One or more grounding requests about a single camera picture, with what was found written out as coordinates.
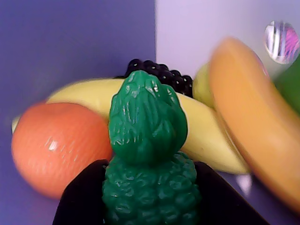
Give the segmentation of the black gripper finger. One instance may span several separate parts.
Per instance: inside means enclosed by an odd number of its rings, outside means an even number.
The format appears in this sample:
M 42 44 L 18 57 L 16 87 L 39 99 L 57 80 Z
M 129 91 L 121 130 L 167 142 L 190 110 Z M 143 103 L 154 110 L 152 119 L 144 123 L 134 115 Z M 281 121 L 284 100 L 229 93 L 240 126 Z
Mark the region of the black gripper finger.
M 200 225 L 267 225 L 268 222 L 212 168 L 194 162 L 202 194 Z
M 97 160 L 80 172 L 65 188 L 58 204 L 54 225 L 102 225 L 105 205 L 102 184 L 106 160 Z

